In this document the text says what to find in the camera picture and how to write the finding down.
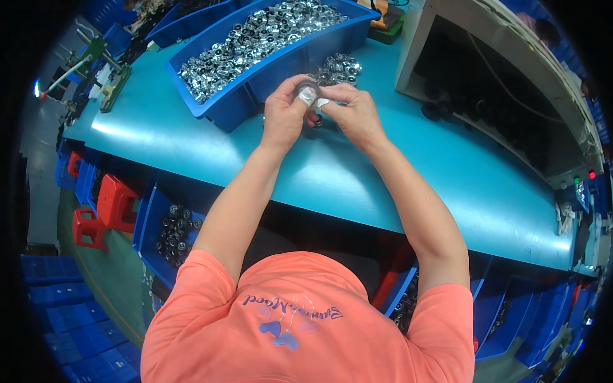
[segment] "blue storage crate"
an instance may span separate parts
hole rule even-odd
[[[94,322],[102,322],[103,320],[107,320],[109,316],[104,312],[102,307],[95,300],[91,300],[84,303],[87,310],[89,310],[89,314],[91,315]]]
[[[73,330],[94,323],[88,308],[83,304],[47,309],[50,326],[56,333]]]
[[[533,292],[535,289],[535,283],[529,279],[517,276],[511,277],[504,294],[504,299],[510,304],[506,309],[506,319],[492,336],[486,335],[485,341],[479,343],[479,349],[474,355],[476,361],[496,357],[509,350],[526,316],[530,302],[534,299]]]
[[[117,347],[128,341],[126,336],[123,335],[111,320],[103,320],[102,322],[96,323],[96,325],[102,330],[104,336],[106,336],[113,347]]]
[[[115,348],[136,371],[140,371],[140,350],[132,343],[124,343]]]
[[[415,273],[417,272],[418,264],[415,261],[413,267],[404,273],[398,275],[398,279],[396,279],[396,283],[392,287],[392,290],[387,295],[385,302],[379,308],[379,311],[382,312],[386,317],[392,315],[394,309],[398,302],[400,302],[400,298],[402,298],[402,294],[406,291],[406,288],[409,287],[409,283],[413,280]]]
[[[78,303],[85,302],[88,300],[94,300],[94,294],[91,292],[89,287],[87,287],[86,283],[75,283],[74,287],[77,291],[77,297],[79,299]]]
[[[160,225],[160,217],[168,215],[168,209],[172,203],[156,186],[151,192],[149,204],[146,207],[141,205],[141,208],[146,208],[144,219],[144,228],[140,246],[136,249],[143,263],[153,274],[155,274],[165,285],[173,288],[177,280],[177,269],[164,258],[156,249],[155,244],[158,242],[158,236],[162,234]],[[201,219],[204,222],[205,216],[192,211],[192,220]],[[198,231],[192,230],[188,234],[187,243],[194,243]]]
[[[45,341],[51,349],[55,360],[61,366],[83,359],[77,349],[77,345],[68,333],[45,334]]]
[[[74,190],[77,186],[77,178],[68,174],[68,163],[70,162],[72,150],[65,138],[59,143],[56,153],[58,155],[58,163],[55,166],[55,183],[61,188]]]
[[[70,366],[62,367],[62,372],[64,373],[66,380],[68,380],[70,383],[83,383]]]
[[[61,188],[75,190],[77,188],[77,177],[68,174],[69,162],[69,155],[58,156],[58,163],[55,165],[55,184]]]
[[[113,348],[106,333],[97,323],[71,330],[70,337],[83,358],[91,358]]]
[[[179,94],[196,118],[208,118],[220,129],[231,132],[247,117],[257,112],[286,78],[309,73],[323,65],[326,57],[339,52],[350,53],[366,41],[370,21],[381,15],[348,0],[322,0],[334,6],[350,20],[310,34],[299,41],[264,58],[260,63],[239,75],[213,97],[198,105],[177,74],[181,65],[200,55],[215,43],[224,42],[236,23],[244,23],[257,10],[278,4],[279,0],[258,0],[211,25],[168,60],[164,66]]]
[[[74,258],[21,255],[21,270],[26,284],[51,284],[83,281]]]
[[[524,365],[533,367],[540,363],[547,348],[560,332],[573,296],[574,280],[559,280],[545,287],[538,295],[538,302],[528,307],[518,332],[524,343],[515,355]]]
[[[470,264],[470,292],[473,294],[474,302],[477,295],[479,295],[479,291],[481,291],[485,276],[490,271],[493,257],[474,251],[469,252],[468,255]]]
[[[102,39],[107,43],[107,50],[111,56],[117,57],[130,46],[132,34],[118,23],[114,23]]]
[[[78,172],[77,188],[75,189],[75,195],[81,204],[86,205],[88,203],[88,196],[91,194],[92,177],[96,175],[95,168],[101,156],[102,153],[98,150],[85,148],[81,168]]]
[[[511,276],[490,270],[473,303],[473,335],[479,348],[485,343],[506,294]]]
[[[140,243],[143,237],[143,231],[145,229],[145,216],[147,215],[147,209],[149,207],[149,200],[151,199],[151,193],[158,181],[158,173],[152,172],[149,174],[145,189],[143,190],[143,197],[140,199],[139,211],[136,214],[136,222],[134,223],[134,231],[132,233],[132,249],[134,251],[140,251]]]
[[[169,47],[178,39],[187,39],[207,29],[228,14],[246,6],[251,0],[225,0],[219,4],[192,12],[177,19],[180,5],[171,9],[149,32],[146,40],[153,40],[160,48]]]
[[[80,360],[70,369],[82,383],[87,382],[138,382],[139,373],[119,352],[111,349],[93,358]]]

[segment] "stacked blue crates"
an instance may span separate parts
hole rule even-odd
[[[140,351],[94,301],[73,258],[22,255],[21,265],[45,340],[70,382],[140,382]]]
[[[21,255],[23,281],[28,285],[81,282],[83,276],[70,257]]]

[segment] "green machine part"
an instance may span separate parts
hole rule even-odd
[[[127,65],[123,66],[121,70],[117,73],[115,79],[111,82],[110,85],[113,89],[112,92],[109,95],[105,96],[104,100],[102,100],[102,103],[100,104],[100,112],[108,113],[111,111],[115,100],[117,100],[121,89],[123,89],[123,86],[126,84],[126,81],[130,77],[131,73],[132,67],[129,67]]]

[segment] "white cloth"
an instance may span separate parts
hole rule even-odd
[[[573,228],[573,219],[577,216],[571,204],[566,202],[560,208],[556,203],[555,213],[558,219],[558,235],[570,233]]]

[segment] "cable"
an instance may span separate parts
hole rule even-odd
[[[80,24],[80,23],[78,22],[78,19],[77,19],[77,18],[75,18],[75,23],[76,23],[78,26],[80,26],[81,28],[85,28],[85,29],[87,29],[87,30],[89,31],[89,33],[91,33],[91,37],[95,37],[93,29],[91,29],[91,28],[87,28],[85,25]]]
[[[563,120],[559,119],[559,118],[554,118],[554,117],[549,117],[546,116],[544,114],[542,114],[541,112],[538,112],[534,109],[532,109],[531,107],[529,107],[528,105],[524,104],[523,102],[521,102],[520,100],[518,100],[515,96],[513,96],[511,94],[511,92],[509,91],[509,89],[507,89],[507,87],[504,85],[504,83],[502,82],[502,80],[500,80],[500,78],[498,77],[498,75],[496,74],[496,72],[494,71],[494,69],[492,68],[492,66],[490,65],[490,63],[487,61],[487,59],[485,58],[485,56],[483,55],[483,53],[481,52],[481,50],[479,49],[479,47],[477,46],[477,43],[474,41],[473,39],[473,35],[470,32],[466,32],[466,34],[468,34],[468,38],[470,39],[470,41],[473,43],[475,49],[477,49],[477,52],[479,53],[479,56],[481,56],[481,58],[483,59],[483,62],[486,64],[487,68],[490,70],[490,72],[492,73],[492,75],[496,78],[496,80],[498,80],[498,82],[500,83],[500,86],[502,86],[502,88],[504,89],[504,91],[506,91],[506,93],[511,96],[512,99],[515,100],[515,102],[517,102],[519,105],[523,106],[524,108],[526,108],[527,110],[531,111],[532,113],[534,113],[535,115],[541,116],[544,119],[548,119],[549,121],[553,121],[555,123],[560,123],[560,124],[566,124]]]

